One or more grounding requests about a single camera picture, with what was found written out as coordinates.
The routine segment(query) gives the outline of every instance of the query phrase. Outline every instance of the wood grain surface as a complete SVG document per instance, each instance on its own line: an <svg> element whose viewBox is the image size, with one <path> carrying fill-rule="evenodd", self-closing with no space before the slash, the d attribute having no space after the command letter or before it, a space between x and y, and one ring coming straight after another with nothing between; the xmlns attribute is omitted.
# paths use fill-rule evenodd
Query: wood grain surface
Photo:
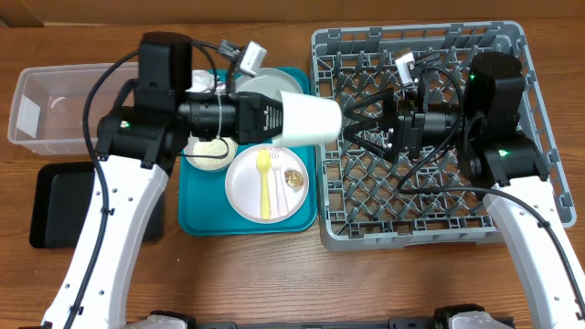
<svg viewBox="0 0 585 329"><path fill-rule="evenodd" d="M116 25L192 23L293 23L336 19L453 19L482 20L493 17L584 17L582 0L22 0L26 9L43 23L94 23Z"/></svg>
<svg viewBox="0 0 585 329"><path fill-rule="evenodd" d="M29 67L113 62L146 31L166 30L211 42L254 39L269 67L308 67L318 28L421 21L331 22L0 30L0 135L20 71ZM585 260L585 20L520 19L548 117L578 210L568 234ZM199 55L196 67L207 69ZM225 61L220 61L225 68ZM28 230L38 170L84 156L38 156L0 139L0 328L35 325L61 284L72 249L33 249ZM178 168L167 188L165 235L142 246L128 298L128 320L166 309L199 321L270 323L386 320L432 315L436 307L476 302L530 327L525 295L504 245L430 245L333 253L318 224L298 234L194 238L177 224Z"/></svg>

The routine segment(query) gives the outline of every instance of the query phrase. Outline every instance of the clear plastic container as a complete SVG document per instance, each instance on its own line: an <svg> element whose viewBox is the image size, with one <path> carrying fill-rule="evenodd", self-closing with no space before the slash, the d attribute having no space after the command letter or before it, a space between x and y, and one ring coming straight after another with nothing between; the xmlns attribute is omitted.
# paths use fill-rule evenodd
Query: clear plastic container
<svg viewBox="0 0 585 329"><path fill-rule="evenodd" d="M42 155L86 154L81 115L91 87L112 64L29 68L20 73L8 124L8 141ZM123 83L138 77L138 64L126 63L101 85L90 109L94 144L100 118ZM124 104L132 104L132 94Z"/></svg>

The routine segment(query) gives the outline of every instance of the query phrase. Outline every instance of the wooden table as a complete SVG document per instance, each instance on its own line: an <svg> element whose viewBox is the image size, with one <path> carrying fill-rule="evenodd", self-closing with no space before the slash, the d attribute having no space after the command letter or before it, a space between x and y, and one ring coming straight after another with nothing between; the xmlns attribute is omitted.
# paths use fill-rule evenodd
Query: wooden table
<svg viewBox="0 0 585 329"><path fill-rule="evenodd" d="M308 67L311 34L324 27L420 21L69 27L0 30L0 135L18 74L29 67L112 62L141 34L176 31L212 42L254 39L266 66ZM577 205L569 238L585 259L585 20L526 19L524 27L565 173ZM196 55L197 67L207 63ZM37 171L84 157L38 156L0 139L0 327L38 324L55 297L72 249L33 249L28 230ZM304 233L196 239L176 222L178 175L167 188L165 236L142 247L128 299L128 321L155 309L200 321L238 323L386 320L431 315L436 307L476 302L492 315L530 327L527 302L504 245L433 245L333 253L315 224Z"/></svg>

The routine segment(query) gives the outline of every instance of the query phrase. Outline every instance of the black tray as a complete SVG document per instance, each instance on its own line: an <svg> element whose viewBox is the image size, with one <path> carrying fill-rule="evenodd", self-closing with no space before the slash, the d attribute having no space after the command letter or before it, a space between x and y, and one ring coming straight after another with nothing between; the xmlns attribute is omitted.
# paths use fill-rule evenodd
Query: black tray
<svg viewBox="0 0 585 329"><path fill-rule="evenodd" d="M47 164L38 171L28 240L34 248L75 248L90 205L92 163ZM153 209L143 242L163 235L162 195Z"/></svg>

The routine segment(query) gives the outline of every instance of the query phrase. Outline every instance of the plastic fork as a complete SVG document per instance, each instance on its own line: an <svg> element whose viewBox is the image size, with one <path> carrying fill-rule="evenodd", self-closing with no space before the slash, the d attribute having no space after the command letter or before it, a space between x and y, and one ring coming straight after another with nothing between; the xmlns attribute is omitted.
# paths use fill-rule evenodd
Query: plastic fork
<svg viewBox="0 0 585 329"><path fill-rule="evenodd" d="M289 213L289 206L286 202L286 195L284 194L284 184L282 183L282 159L281 151L274 147L271 149L272 171L274 173L274 180L276 182L276 205L278 214L286 216Z"/></svg>

